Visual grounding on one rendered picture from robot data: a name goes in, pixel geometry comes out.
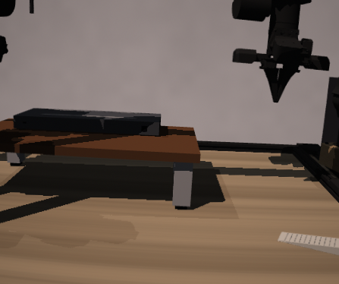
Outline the brown flat rectangular board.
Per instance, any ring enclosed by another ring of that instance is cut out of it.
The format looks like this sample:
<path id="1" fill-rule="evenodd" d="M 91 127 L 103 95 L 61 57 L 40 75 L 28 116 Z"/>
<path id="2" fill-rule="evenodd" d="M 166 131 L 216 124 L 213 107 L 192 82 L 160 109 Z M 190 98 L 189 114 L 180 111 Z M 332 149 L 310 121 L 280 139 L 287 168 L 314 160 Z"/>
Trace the brown flat rectangular board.
<path id="1" fill-rule="evenodd" d="M 193 164 L 200 163 L 195 131 L 189 127 L 160 126 L 159 136 L 14 128 L 14 119 L 0 121 L 0 152 L 11 166 L 25 153 L 174 162 L 172 206 L 190 207 Z"/>

